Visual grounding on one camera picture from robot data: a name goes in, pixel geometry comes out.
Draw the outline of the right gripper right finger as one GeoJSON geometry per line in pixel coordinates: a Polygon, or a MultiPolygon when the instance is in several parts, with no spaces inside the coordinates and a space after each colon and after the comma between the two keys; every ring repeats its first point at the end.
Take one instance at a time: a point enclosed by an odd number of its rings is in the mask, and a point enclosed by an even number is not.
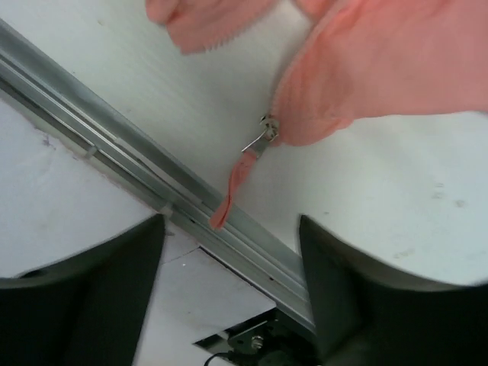
{"type": "Polygon", "coordinates": [[[312,218],[299,219],[303,274],[324,365],[485,365],[487,285],[394,268],[312,218]]]}

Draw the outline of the salmon pink jacket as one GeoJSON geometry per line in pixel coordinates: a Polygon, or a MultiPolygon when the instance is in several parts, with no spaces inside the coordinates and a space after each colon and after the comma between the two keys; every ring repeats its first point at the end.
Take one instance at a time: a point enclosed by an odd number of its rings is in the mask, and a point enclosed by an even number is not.
{"type": "Polygon", "coordinates": [[[215,229],[271,144],[310,145],[367,117],[487,109],[485,1],[297,5],[312,30],[277,84],[264,130],[233,166],[215,229]]]}

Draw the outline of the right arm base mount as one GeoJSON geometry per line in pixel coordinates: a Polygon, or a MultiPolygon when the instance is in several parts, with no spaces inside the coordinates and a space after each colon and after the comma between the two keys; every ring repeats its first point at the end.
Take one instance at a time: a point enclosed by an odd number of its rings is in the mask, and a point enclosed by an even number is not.
{"type": "Polygon", "coordinates": [[[252,317],[195,345],[233,365],[320,365],[313,333],[277,308],[252,317]]]}

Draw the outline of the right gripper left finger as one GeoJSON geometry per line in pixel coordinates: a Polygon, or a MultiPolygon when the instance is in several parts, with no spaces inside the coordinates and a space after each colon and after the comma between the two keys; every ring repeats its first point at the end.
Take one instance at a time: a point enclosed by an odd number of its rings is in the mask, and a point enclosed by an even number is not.
{"type": "Polygon", "coordinates": [[[156,214],[106,242],[1,280],[3,365],[131,365],[165,240],[156,214]]]}

